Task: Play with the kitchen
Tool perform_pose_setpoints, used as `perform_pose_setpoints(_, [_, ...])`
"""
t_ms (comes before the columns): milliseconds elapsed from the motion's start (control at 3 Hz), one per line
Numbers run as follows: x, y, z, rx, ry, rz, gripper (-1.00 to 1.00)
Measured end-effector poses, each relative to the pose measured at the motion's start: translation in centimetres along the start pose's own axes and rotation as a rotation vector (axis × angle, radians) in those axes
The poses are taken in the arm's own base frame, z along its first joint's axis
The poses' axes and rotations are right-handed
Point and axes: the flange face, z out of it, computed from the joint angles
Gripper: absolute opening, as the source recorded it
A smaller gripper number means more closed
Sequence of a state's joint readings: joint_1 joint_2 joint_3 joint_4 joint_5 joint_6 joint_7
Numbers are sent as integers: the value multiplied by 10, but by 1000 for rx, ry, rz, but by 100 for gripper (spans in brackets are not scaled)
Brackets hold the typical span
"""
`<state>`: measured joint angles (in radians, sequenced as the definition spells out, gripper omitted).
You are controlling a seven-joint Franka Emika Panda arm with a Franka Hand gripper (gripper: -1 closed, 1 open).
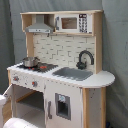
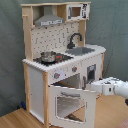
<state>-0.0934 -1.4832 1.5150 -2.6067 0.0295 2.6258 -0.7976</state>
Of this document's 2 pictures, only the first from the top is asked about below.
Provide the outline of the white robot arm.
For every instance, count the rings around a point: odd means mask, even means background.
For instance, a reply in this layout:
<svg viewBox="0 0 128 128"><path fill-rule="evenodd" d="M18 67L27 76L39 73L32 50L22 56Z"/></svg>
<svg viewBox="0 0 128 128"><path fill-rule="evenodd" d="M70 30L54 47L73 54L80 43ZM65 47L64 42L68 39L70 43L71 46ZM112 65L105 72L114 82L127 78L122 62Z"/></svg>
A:
<svg viewBox="0 0 128 128"><path fill-rule="evenodd" d="M6 97L0 95L0 128L38 128L37 126L20 118L10 118L3 121L3 106L6 103Z"/></svg>

